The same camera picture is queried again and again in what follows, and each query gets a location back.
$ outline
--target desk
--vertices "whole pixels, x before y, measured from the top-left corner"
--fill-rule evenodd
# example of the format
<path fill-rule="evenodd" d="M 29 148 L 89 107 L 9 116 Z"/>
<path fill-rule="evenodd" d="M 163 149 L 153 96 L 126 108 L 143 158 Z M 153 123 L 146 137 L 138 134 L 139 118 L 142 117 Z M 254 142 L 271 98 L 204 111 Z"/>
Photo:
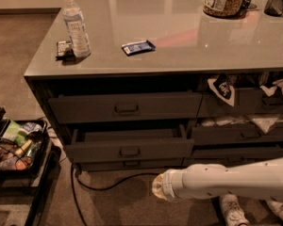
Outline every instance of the desk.
<path fill-rule="evenodd" d="M 266 98 L 255 86 L 239 86 L 239 103 L 232 108 L 211 94 L 207 83 L 220 73 L 283 75 L 283 17 L 264 14 L 267 0 L 253 0 L 258 9 L 240 18 L 218 19 L 203 12 L 203 1 L 76 0 L 92 48 L 89 57 L 76 63 L 55 60 L 56 42 L 67 40 L 59 13 L 25 80 L 73 163 L 84 170 L 187 166 L 196 157 L 212 157 L 198 156 L 200 147 L 222 152 L 218 145 L 228 145 L 228 154 L 237 144 L 242 145 L 233 153 L 238 158 L 253 150 L 245 150 L 245 144 L 259 146 L 254 158 L 262 143 L 275 144 L 264 156 L 283 154 L 283 145 L 278 145 L 283 143 L 282 129 L 269 137 L 240 140 L 249 128 L 243 133 L 198 127 L 209 117 L 283 113 L 283 101 L 266 106 L 266 100 L 278 100 L 279 94 Z M 137 40 L 150 40 L 157 50 L 126 56 L 121 45 Z M 213 139 L 232 133 L 237 136 Z"/>

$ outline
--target wire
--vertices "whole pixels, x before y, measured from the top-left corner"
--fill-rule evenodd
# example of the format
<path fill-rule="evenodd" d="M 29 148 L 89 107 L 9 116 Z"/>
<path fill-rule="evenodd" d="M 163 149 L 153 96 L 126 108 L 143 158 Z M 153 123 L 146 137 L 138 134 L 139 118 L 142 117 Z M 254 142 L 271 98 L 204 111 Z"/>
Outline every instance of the wire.
<path fill-rule="evenodd" d="M 73 190 L 73 195 L 74 195 L 74 200 L 75 200 L 75 206 L 76 206 L 76 209 L 77 209 L 77 212 L 79 214 L 79 217 L 81 218 L 82 220 L 82 223 L 84 224 L 84 226 L 87 226 L 87 223 L 83 217 L 83 214 L 82 214 L 82 211 L 78 205 L 78 202 L 77 202 L 77 198 L 76 198 L 76 194 L 75 194 L 75 185 L 74 185 L 74 165 L 72 165 L 71 167 L 71 175 L 70 175 L 70 178 L 71 178 L 71 181 L 72 181 L 72 190 Z"/>
<path fill-rule="evenodd" d="M 131 175 L 131 176 L 128 176 L 128 177 L 123 178 L 122 180 L 120 180 L 119 182 L 117 182 L 117 183 L 114 184 L 114 185 L 107 186 L 107 187 L 102 187 L 102 188 L 85 185 L 84 183 L 82 183 L 82 182 L 79 180 L 79 178 L 78 178 L 78 173 L 77 173 L 77 172 L 75 173 L 75 178 L 76 178 L 76 180 L 78 181 L 78 183 L 79 183 L 81 186 L 83 186 L 83 187 L 85 187 L 85 188 L 87 188 L 87 189 L 89 189 L 89 190 L 93 190 L 93 191 L 107 191 L 107 190 L 113 189 L 115 186 L 117 186 L 117 185 L 123 183 L 124 181 L 126 181 L 126 180 L 128 180 L 128 179 L 131 179 L 131 178 L 134 178 L 134 177 L 139 177 L 139 176 L 144 176 L 144 175 L 154 175 L 154 176 L 158 176 L 159 173 L 145 172 L 145 173 L 134 174 L 134 175 Z"/>

